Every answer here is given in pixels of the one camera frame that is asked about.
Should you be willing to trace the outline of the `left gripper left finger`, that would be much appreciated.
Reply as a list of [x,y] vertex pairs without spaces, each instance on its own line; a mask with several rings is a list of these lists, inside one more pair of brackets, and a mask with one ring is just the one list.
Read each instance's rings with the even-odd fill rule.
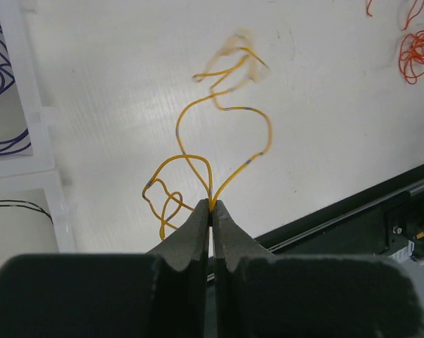
[[23,254],[0,268],[0,337],[202,337],[209,207],[145,254]]

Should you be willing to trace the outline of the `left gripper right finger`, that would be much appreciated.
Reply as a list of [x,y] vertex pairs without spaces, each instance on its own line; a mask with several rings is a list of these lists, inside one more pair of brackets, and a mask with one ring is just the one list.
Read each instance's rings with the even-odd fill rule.
[[391,258],[276,256],[211,214],[219,337],[424,337],[424,308]]

